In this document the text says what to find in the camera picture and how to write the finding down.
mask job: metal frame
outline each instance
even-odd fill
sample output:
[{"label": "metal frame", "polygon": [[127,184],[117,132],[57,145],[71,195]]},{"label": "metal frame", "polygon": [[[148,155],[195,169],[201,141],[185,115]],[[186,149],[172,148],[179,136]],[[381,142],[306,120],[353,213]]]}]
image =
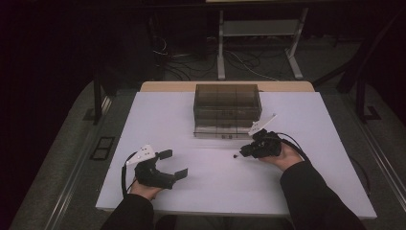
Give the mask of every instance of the metal frame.
[{"label": "metal frame", "polygon": [[392,188],[399,204],[402,206],[403,210],[406,212],[406,186],[403,184],[402,180],[396,173],[391,162],[386,157],[384,150],[380,147],[379,143],[376,141],[372,132],[368,128],[368,125],[365,124],[360,118],[359,115],[353,111],[353,105],[350,101],[350,97],[343,96],[343,102],[347,108],[347,111],[350,113],[351,118],[357,124],[362,134],[368,141],[369,147],[371,148],[372,156],[376,161],[376,164],[379,166],[386,180]]},{"label": "metal frame", "polygon": [[[308,8],[302,9],[299,20],[266,20],[266,21],[224,21],[224,12],[220,11],[218,23],[218,55],[217,55],[217,74],[221,81],[226,80],[223,56],[223,37],[224,36],[241,36],[241,35],[294,35],[292,44],[286,49],[286,57],[292,68],[296,80],[304,78],[301,69],[295,59],[295,52],[298,46]],[[289,30],[292,24],[296,28]]]}]

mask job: white table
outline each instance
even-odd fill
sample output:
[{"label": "white table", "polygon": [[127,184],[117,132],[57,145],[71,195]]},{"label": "white table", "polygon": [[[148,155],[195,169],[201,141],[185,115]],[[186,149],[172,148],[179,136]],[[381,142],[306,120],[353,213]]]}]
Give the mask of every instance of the white table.
[{"label": "white table", "polygon": [[[288,215],[274,166],[239,154],[250,140],[193,137],[193,92],[140,92],[136,95],[96,207],[113,210],[122,200],[121,168],[145,144],[173,150],[157,162],[163,173],[189,168],[188,177],[152,201],[156,211],[204,215]],[[376,218],[319,93],[261,92],[262,118],[277,113],[266,129],[294,137],[328,186],[360,218]],[[127,169],[127,184],[133,177]]]}]

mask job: white tag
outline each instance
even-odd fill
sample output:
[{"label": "white tag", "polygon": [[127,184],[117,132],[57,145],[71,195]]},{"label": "white tag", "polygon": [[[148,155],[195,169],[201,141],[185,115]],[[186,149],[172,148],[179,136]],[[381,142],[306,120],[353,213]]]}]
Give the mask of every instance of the white tag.
[{"label": "white tag", "polygon": [[248,132],[248,135],[252,136],[256,134],[257,132],[261,131],[264,127],[268,126],[268,124],[277,117],[277,114],[274,113],[272,114],[272,117],[269,119],[263,119],[259,120],[257,122],[253,122],[253,125],[251,126],[250,131]]},{"label": "white tag", "polygon": [[155,151],[152,149],[152,146],[145,145],[137,153],[135,153],[131,159],[127,160],[125,164],[132,165],[135,163],[140,163],[155,157]]}]

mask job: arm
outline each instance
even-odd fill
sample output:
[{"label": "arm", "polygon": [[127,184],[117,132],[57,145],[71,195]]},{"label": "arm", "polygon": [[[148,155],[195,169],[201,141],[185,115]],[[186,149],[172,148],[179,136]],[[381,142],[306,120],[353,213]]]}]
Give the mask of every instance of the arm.
[{"label": "arm", "polygon": [[152,229],[153,207],[151,200],[162,191],[135,181],[130,193],[110,215],[101,229]]},{"label": "arm", "polygon": [[275,164],[283,171],[282,190],[297,230],[365,229],[313,166],[289,146],[282,143],[280,156],[260,160]]}]

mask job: table leg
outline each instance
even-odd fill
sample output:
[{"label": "table leg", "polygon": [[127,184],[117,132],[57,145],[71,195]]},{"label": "table leg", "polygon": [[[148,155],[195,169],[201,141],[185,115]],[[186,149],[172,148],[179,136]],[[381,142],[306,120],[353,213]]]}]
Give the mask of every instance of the table leg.
[{"label": "table leg", "polygon": [[295,52],[298,46],[299,39],[301,38],[302,30],[305,25],[305,18],[307,16],[308,8],[302,9],[302,15],[299,19],[298,27],[296,29],[295,35],[293,36],[292,44],[289,49],[286,49],[286,57],[289,61],[290,67],[292,68],[293,74],[296,80],[301,80],[304,76],[302,75],[301,69],[299,68],[298,62],[295,59]]},{"label": "table leg", "polygon": [[226,80],[225,68],[224,68],[224,56],[223,56],[223,36],[224,36],[224,20],[223,11],[220,11],[219,23],[218,23],[218,55],[217,55],[217,74],[218,79],[221,81]]},{"label": "table leg", "polygon": [[97,125],[102,117],[102,85],[98,74],[93,79],[94,97],[95,97],[95,120],[93,125]]}]

